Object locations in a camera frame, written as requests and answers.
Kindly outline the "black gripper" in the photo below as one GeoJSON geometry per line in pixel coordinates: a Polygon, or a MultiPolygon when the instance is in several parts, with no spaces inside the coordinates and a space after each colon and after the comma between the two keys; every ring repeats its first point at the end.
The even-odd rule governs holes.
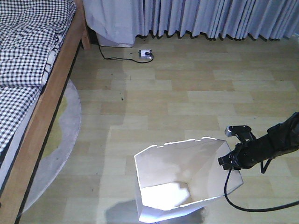
{"type": "Polygon", "coordinates": [[[269,138],[261,137],[256,140],[238,143],[235,149],[225,156],[219,157],[218,163],[224,170],[250,169],[257,163],[269,158],[269,138]]]}

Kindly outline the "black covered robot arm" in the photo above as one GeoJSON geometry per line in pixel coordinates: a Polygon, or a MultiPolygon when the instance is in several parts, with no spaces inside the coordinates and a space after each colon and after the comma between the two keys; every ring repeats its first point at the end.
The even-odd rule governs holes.
{"type": "Polygon", "coordinates": [[[218,158],[219,165],[224,170],[240,170],[250,169],[260,163],[263,174],[271,160],[299,149],[299,113],[295,112],[285,122],[269,128],[267,134],[258,139],[246,125],[228,126],[225,135],[235,136],[240,142],[232,152],[218,158]]]}

